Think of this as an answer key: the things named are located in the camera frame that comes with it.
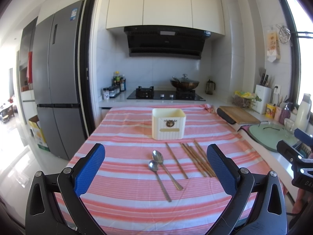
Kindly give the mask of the person's right hand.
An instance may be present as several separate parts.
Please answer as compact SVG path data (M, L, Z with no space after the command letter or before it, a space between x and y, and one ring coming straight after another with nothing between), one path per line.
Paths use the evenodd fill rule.
M292 208L292 214L299 214L303 209L305 203L310 202L312 199L312 194L308 194L303 189L298 189L297 198Z

